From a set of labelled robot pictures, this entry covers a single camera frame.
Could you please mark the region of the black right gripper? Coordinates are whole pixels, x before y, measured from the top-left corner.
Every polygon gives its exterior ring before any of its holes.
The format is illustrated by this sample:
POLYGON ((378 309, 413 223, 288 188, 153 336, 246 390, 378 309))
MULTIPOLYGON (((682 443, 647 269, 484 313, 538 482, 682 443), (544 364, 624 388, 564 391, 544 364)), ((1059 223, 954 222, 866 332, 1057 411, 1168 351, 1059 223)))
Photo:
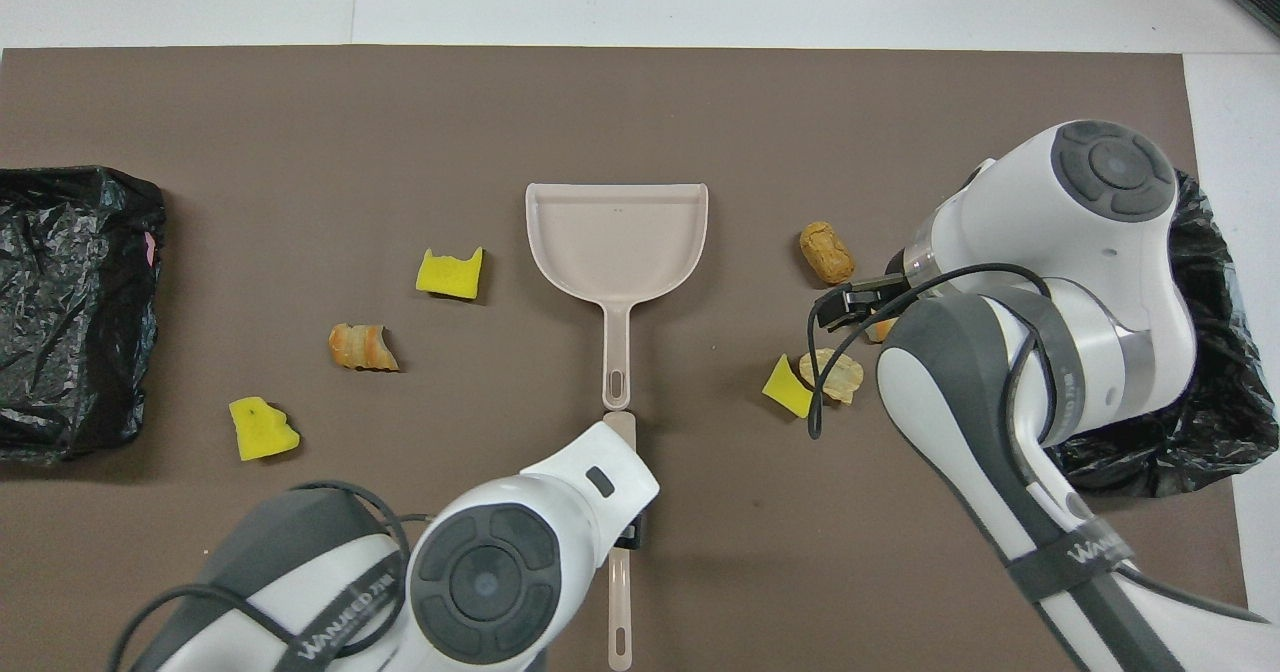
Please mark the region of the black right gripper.
POLYGON ((882 307, 890 300, 908 291, 909 283, 904 274, 868 276, 868 279, 850 283, 847 305, 851 307, 882 307))

